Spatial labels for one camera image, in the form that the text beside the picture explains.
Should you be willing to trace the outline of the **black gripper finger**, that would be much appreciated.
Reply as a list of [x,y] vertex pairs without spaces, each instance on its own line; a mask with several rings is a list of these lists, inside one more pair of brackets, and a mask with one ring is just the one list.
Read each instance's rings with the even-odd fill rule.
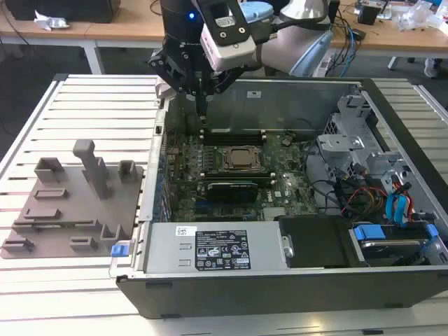
[[207,114],[208,101],[214,95],[226,91],[242,75],[242,68],[215,73],[212,70],[202,71],[202,118]]
[[194,69],[194,57],[189,49],[161,48],[148,61],[156,74],[177,93],[185,94],[195,102],[195,110],[202,116],[200,80]]

